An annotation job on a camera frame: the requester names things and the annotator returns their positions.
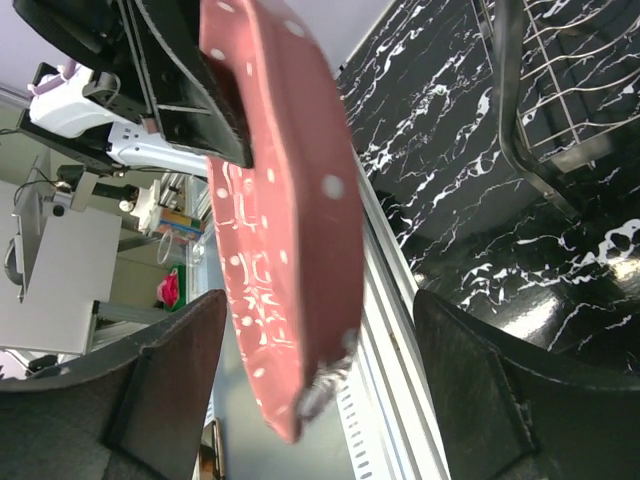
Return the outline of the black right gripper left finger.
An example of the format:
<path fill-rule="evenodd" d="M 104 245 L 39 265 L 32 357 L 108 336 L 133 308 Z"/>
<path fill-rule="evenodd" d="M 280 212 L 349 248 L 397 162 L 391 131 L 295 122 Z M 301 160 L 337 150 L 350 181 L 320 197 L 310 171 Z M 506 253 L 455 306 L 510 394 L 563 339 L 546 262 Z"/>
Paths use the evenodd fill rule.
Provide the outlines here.
<path fill-rule="evenodd" d="M 106 479 L 190 479 L 219 361 L 226 294 L 212 290 L 163 324 L 144 347 L 107 444 Z"/>

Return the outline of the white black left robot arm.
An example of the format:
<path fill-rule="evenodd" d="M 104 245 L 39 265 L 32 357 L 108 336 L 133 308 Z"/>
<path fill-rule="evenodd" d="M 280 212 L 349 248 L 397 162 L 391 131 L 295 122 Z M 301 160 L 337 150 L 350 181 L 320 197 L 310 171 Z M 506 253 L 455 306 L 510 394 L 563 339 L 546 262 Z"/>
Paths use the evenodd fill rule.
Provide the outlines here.
<path fill-rule="evenodd" d="M 248 129 L 199 44 L 199 1 L 17 1 L 66 54 L 41 64 L 18 130 L 81 164 L 204 176 L 206 160 L 253 165 Z"/>

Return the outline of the pink dotted plate front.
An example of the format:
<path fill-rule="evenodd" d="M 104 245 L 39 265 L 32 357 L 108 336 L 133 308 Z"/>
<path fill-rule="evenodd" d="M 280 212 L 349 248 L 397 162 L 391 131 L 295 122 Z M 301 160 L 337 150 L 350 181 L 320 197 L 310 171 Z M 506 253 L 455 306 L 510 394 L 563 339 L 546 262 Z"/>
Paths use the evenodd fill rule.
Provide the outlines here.
<path fill-rule="evenodd" d="M 204 1 L 199 46 L 238 88 L 253 164 L 207 161 L 218 253 L 249 384 L 286 442 L 331 402 L 357 348 L 363 206 L 343 103 L 282 1 Z"/>

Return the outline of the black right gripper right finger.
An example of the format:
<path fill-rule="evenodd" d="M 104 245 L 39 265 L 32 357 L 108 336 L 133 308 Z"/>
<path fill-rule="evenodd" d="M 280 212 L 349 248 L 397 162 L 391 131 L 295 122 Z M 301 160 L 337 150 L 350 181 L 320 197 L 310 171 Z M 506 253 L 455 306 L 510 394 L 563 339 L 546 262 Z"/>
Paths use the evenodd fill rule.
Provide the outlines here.
<path fill-rule="evenodd" d="M 413 317 L 437 424 L 453 479 L 506 479 L 533 451 L 499 366 L 464 330 L 464 312 L 427 290 Z"/>

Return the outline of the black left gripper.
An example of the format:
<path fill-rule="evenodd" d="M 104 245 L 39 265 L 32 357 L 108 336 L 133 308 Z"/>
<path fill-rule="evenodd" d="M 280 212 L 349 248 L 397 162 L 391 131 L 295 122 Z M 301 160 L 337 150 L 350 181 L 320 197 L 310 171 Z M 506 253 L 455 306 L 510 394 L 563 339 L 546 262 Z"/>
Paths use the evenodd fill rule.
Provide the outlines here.
<path fill-rule="evenodd" d="M 198 1 L 132 3 L 155 121 L 145 105 L 117 1 L 14 1 L 12 6 L 69 57 L 55 72 L 69 78 L 76 64 L 93 71 L 83 95 L 126 120 L 111 124 L 137 124 L 179 150 L 253 166 L 248 131 L 200 49 Z"/>

